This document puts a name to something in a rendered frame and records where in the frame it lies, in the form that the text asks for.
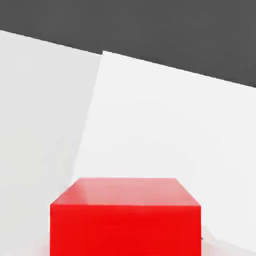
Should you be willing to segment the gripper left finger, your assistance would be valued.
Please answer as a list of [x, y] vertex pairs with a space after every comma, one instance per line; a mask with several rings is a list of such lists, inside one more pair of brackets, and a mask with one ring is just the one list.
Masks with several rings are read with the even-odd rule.
[[48, 231], [24, 229], [7, 232], [7, 256], [50, 256]]

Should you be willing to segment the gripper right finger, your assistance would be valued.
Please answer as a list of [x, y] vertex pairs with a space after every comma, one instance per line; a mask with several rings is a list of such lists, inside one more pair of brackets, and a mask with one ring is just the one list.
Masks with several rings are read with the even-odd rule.
[[206, 226], [201, 228], [201, 256], [256, 256], [256, 252], [216, 239]]

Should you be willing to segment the small red cube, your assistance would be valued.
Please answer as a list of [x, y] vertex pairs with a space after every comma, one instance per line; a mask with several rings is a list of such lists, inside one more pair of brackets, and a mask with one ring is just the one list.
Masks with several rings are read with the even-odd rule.
[[80, 178], [50, 205], [50, 256], [202, 256], [201, 240], [175, 178]]

